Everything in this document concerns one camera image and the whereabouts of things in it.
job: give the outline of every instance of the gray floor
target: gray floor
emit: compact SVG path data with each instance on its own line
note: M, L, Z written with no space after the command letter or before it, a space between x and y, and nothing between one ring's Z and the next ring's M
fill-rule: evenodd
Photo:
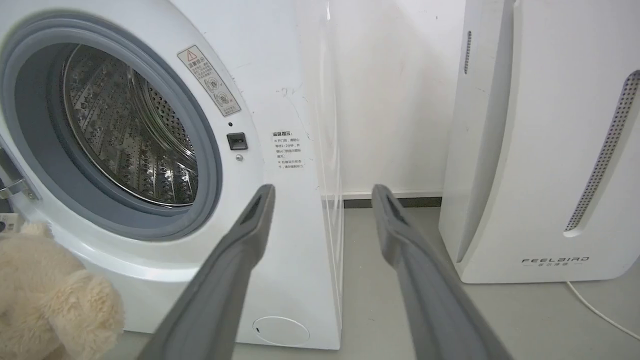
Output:
M438 208L408 209L425 235L442 246ZM339 351L238 344L234 360L413 359L395 272L380 255L371 209L346 210L344 328ZM582 296L640 334L640 265L622 277L576 284ZM466 285L515 359L639 359L640 341L584 307L566 285ZM126 333L105 360L135 359L148 335Z

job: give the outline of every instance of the air vent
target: air vent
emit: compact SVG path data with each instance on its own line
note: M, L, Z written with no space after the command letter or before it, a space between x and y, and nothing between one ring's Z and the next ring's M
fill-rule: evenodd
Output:
M465 55L465 75L469 71L469 54L471 53L471 30L467 32L467 53Z
M593 200L593 197L598 190L598 186L607 171L611 157L616 150L620 134L622 134L622 130L627 122L629 110L636 98L638 85L640 85L640 70L635 71L625 80L625 84L622 88L622 94L618 100L618 107L616 108L616 112L611 120L611 125L609 126L609 131L607 132L607 137L604 140L604 144L602 144L602 149L600 150L596 164L593 167L591 176L589 176L587 186L585 187L582 196L580 197L580 201L578 201L578 205L575 207L575 210L571 215L571 219L569 219L564 231L571 231L580 224L591 200Z

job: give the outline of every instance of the front-loading washing machine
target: front-loading washing machine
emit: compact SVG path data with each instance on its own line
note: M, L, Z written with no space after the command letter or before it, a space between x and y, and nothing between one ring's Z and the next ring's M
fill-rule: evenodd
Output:
M153 332L256 189L269 244L237 340L340 346L340 197L323 2L0 4L1 177L14 209Z

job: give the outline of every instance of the power cord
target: power cord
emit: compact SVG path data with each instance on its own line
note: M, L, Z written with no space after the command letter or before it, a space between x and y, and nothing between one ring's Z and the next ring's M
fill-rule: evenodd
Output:
M580 295L580 293L578 292L578 290L576 290L573 287L573 284L570 282L566 282L566 284L569 286L569 289L571 289L573 291L573 293L575 294L575 296L578 297L578 299L580 299L580 301L589 308L589 310L593 311L594 314L598 315L599 317L601 317L604 321L608 322L609 324L617 327L620 331L624 332L625 334L631 336L632 338L640 341L640 336L636 335L635 333L627 330L626 328L622 327L621 325L618 325L618 323L616 323L615 321L611 320L610 318L604 316L601 312L599 312L598 310L596 310L593 306L591 306L591 304L589 304L587 302L587 300L584 300L584 297L582 297L582 295Z

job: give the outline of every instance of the reflective surface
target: reflective surface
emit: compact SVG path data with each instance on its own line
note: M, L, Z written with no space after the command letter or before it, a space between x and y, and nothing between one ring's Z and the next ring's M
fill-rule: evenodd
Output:
M65 64L68 124L93 164L129 193L162 206L193 203L195 153L171 104L127 64L79 45Z

